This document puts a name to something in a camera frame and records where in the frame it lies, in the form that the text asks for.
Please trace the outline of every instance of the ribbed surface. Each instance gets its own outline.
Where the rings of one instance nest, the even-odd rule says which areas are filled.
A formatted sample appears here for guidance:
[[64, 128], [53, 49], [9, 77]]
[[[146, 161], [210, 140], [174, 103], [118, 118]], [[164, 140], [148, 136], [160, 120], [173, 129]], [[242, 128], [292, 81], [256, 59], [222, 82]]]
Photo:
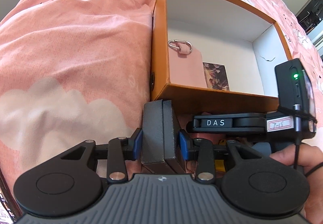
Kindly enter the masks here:
[[85, 212], [65, 219], [25, 215], [18, 224], [306, 224], [300, 216], [284, 220], [254, 219], [229, 207], [216, 188], [190, 175], [137, 174], [132, 181], [112, 185], [102, 200]]

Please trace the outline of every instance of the orange box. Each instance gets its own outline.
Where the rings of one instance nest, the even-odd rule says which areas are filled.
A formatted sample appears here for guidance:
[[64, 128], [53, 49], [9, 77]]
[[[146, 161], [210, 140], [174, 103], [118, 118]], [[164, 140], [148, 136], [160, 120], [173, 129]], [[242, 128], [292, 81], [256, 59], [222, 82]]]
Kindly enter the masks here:
[[[191, 42], [203, 62], [224, 65], [230, 91], [181, 83], [170, 68], [177, 61], [168, 47], [172, 39]], [[278, 23], [242, 0], [156, 0], [151, 100], [172, 100], [178, 114], [276, 110], [274, 67], [290, 59]]]

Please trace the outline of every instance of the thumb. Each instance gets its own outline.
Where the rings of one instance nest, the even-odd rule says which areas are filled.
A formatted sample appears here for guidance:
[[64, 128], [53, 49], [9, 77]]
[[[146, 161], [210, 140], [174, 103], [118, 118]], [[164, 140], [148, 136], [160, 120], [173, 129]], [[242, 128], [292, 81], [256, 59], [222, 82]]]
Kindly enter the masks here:
[[[287, 166], [292, 165], [295, 159], [295, 145], [290, 145], [282, 151], [273, 153], [271, 158]], [[318, 147], [301, 144], [299, 148], [298, 164], [304, 166], [304, 170], [309, 171], [323, 161], [323, 153]]]

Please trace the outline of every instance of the pink bedsheet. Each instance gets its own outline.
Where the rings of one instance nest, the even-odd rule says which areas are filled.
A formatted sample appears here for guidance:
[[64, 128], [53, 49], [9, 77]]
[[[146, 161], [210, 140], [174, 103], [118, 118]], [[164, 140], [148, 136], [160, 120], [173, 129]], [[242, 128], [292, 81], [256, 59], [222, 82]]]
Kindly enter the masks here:
[[[280, 24], [314, 86], [323, 149], [323, 64], [281, 0], [243, 0]], [[0, 25], [0, 167], [24, 171], [71, 146], [141, 125], [155, 0], [21, 0]], [[128, 168], [140, 171], [137, 162]], [[99, 166], [104, 174], [104, 165]]]

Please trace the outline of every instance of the pink pouch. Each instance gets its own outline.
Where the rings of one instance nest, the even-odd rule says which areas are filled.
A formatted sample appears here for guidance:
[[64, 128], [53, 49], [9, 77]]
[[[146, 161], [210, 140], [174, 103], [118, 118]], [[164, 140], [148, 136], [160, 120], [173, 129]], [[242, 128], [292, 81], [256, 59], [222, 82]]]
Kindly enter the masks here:
[[170, 45], [180, 48], [168, 47], [171, 83], [206, 89], [201, 52], [185, 43], [170, 42]]

